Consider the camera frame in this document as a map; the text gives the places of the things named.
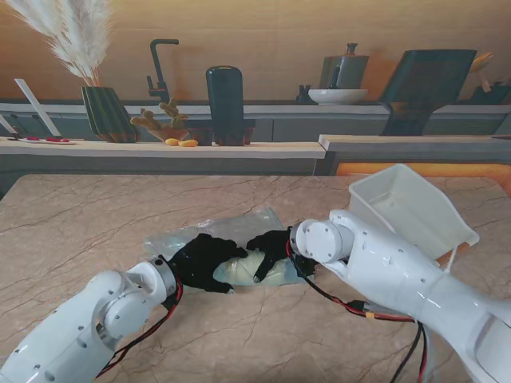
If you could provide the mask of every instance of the black faucet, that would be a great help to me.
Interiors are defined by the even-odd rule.
[[[157,38],[156,40],[151,41],[151,54],[153,55],[154,67],[156,68],[156,75],[158,77],[158,88],[154,88],[153,79],[151,76],[147,76],[147,83],[149,84],[149,96],[159,97],[163,102],[169,102],[170,96],[168,95],[167,83],[163,81],[160,59],[158,58],[158,52],[156,51],[156,46],[158,44],[178,45],[179,40],[176,40],[175,38]]]

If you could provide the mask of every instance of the cable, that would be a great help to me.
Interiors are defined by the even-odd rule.
[[[287,244],[286,244],[286,252],[287,252],[287,256],[291,260],[291,263],[295,267],[299,276],[301,278],[303,278],[305,280],[305,282],[307,282],[307,284],[310,287],[312,287],[314,290],[316,290],[318,293],[320,293],[323,297],[331,300],[332,302],[338,303],[339,305],[344,307],[348,312],[355,314],[359,317],[365,317],[365,318],[369,317],[369,318],[374,318],[374,319],[378,319],[381,321],[415,322],[415,320],[412,317],[399,317],[399,316],[395,316],[395,315],[378,314],[378,313],[371,313],[371,312],[359,310],[359,309],[354,308],[353,305],[357,304],[357,306],[361,306],[363,308],[363,303],[365,303],[365,302],[352,301],[352,302],[345,303],[342,300],[340,300],[339,298],[335,297],[334,295],[328,294],[326,291],[323,291],[318,286],[316,286],[315,283],[313,283],[309,278],[307,278],[307,276],[300,270],[300,268],[298,267],[298,265],[295,262],[295,259],[293,258],[291,244],[289,241],[287,241]],[[420,322],[417,322],[417,325],[418,325],[417,334],[415,335],[415,339],[412,343],[412,346],[410,347],[408,354],[405,356],[405,358],[402,360],[401,364],[399,365],[398,369],[396,370],[394,376],[392,377],[392,381],[390,381],[390,383],[396,382],[396,379],[398,378],[399,374],[401,373],[403,367],[406,365],[406,363],[410,359],[412,353],[414,353],[415,349],[417,348],[417,344],[421,338],[421,335],[423,335],[424,336],[424,344],[422,347],[421,366],[419,369],[419,378],[418,378],[419,383],[422,383],[422,376],[424,374],[424,371],[426,370],[426,365],[427,365],[427,343],[426,343],[427,338],[426,338],[426,332],[424,330],[424,325]]]
[[[426,336],[426,330],[424,328],[424,325],[420,323],[420,328],[422,331],[422,341],[424,344],[422,345],[422,357],[421,357],[421,367],[419,368],[418,373],[418,383],[422,383],[422,378],[424,376],[424,371],[426,371],[426,365],[428,364],[428,343],[427,343],[427,336]]]
[[[138,345],[140,342],[144,341],[151,335],[153,335],[160,327],[163,325],[172,315],[174,310],[176,309],[177,305],[179,304],[181,297],[183,296],[183,283],[181,280],[177,277],[177,275],[174,275],[174,278],[176,279],[176,301],[172,305],[172,307],[168,310],[167,314],[160,319],[158,322],[156,322],[154,325],[151,326],[149,330],[144,332],[140,337],[136,338],[135,340],[131,341],[128,345],[125,345],[123,348],[119,349],[115,352],[115,354],[112,356],[112,359],[110,359],[108,365],[106,365],[103,370],[97,375],[96,378],[100,377],[104,373],[110,371],[113,367],[115,367],[117,364],[119,364],[126,356],[128,351],[130,351],[135,345]],[[112,362],[112,360],[120,354],[120,357],[115,361]]]
[[[415,320],[413,318],[411,318],[411,317],[400,317],[400,316],[397,316],[397,315],[378,314],[378,313],[371,313],[371,312],[367,312],[367,311],[364,311],[364,310],[360,310],[360,309],[356,308],[355,305],[363,307],[363,302],[361,302],[361,301],[352,301],[352,302],[345,303],[341,299],[335,297],[334,295],[328,294],[326,291],[320,289],[309,278],[307,278],[307,276],[303,273],[303,271],[298,267],[298,265],[296,264],[295,259],[292,256],[291,244],[289,243],[289,241],[287,241],[287,244],[286,244],[286,252],[287,252],[287,256],[291,260],[291,263],[293,264],[293,266],[295,267],[296,271],[298,272],[298,275],[301,278],[303,278],[305,280],[305,282],[310,287],[312,287],[314,290],[316,290],[318,293],[320,293],[326,299],[329,299],[332,302],[335,302],[335,303],[341,305],[342,307],[344,307],[350,313],[352,313],[354,315],[358,315],[359,317],[374,318],[374,319],[377,319],[377,320],[380,320],[380,321],[415,322]]]
[[[412,343],[412,346],[408,350],[408,353],[406,354],[405,358],[402,360],[401,364],[399,365],[398,369],[396,370],[394,376],[392,377],[392,380],[390,383],[395,383],[398,379],[399,374],[401,373],[403,367],[408,362],[410,357],[412,356],[412,353],[414,353],[415,349],[417,348],[418,341],[421,339],[422,332],[424,331],[424,327],[422,326],[422,323],[417,322],[418,328],[417,333],[415,334],[414,342]]]

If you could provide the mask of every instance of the ginger root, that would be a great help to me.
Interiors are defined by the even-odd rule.
[[[160,108],[167,114],[167,116],[172,118],[170,124],[162,124],[154,118],[153,112],[146,109],[141,109],[142,116],[134,117],[130,120],[130,122],[134,125],[144,126],[149,130],[165,130],[170,128],[177,130],[185,129],[184,122],[188,119],[188,116],[186,114],[179,114],[176,100],[171,98],[168,104],[161,102]]]

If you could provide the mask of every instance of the black glove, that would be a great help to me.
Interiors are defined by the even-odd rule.
[[[290,233],[291,227],[287,230],[272,230],[248,241],[248,250],[259,249],[264,253],[264,259],[254,274],[255,283],[265,279],[268,271],[273,268],[275,263],[287,257],[286,244]]]
[[[255,272],[254,282],[259,283],[266,278],[268,272],[273,268],[275,263],[280,259],[287,257],[286,245],[289,240],[292,227],[287,230],[272,230],[258,235],[247,243],[248,250],[259,249],[264,253],[264,259]],[[314,259],[305,258],[302,255],[295,256],[295,263],[299,269],[306,275],[313,275],[315,271],[316,261]]]
[[[215,269],[233,258],[246,258],[247,252],[234,241],[199,234],[168,262],[183,284],[216,293],[228,293],[232,286],[213,278]]]

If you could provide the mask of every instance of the clear plastic bag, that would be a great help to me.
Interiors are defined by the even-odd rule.
[[[145,249],[153,254],[161,254],[171,259],[184,245],[200,233],[213,237],[231,239],[239,247],[246,247],[247,242],[257,235],[270,230],[284,230],[276,213],[269,207],[226,219],[209,219],[195,226],[162,234],[151,235],[145,240]],[[260,251],[249,251],[244,259],[231,259],[220,264],[213,274],[219,282],[230,283],[233,286],[253,286],[254,274],[264,258]],[[258,285],[287,285],[304,282],[297,274],[289,259],[278,261],[268,272],[267,277]]]

